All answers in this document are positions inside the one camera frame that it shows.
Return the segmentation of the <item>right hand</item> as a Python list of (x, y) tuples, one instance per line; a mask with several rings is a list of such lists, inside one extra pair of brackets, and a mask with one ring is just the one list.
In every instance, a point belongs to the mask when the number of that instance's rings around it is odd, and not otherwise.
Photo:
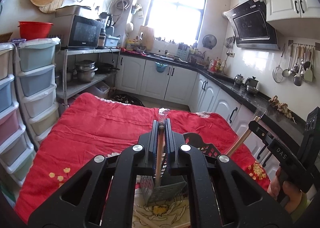
[(303, 194), (295, 185), (288, 181), (284, 181), (281, 185), (279, 182), (280, 173), (281, 168), (278, 168), (278, 170), (276, 171), (276, 176), (268, 186), (267, 192), (272, 198), (277, 199), (280, 190), (283, 190), (283, 192), (289, 197), (289, 201), (284, 206), (284, 208), (288, 213), (291, 214), (301, 203)]

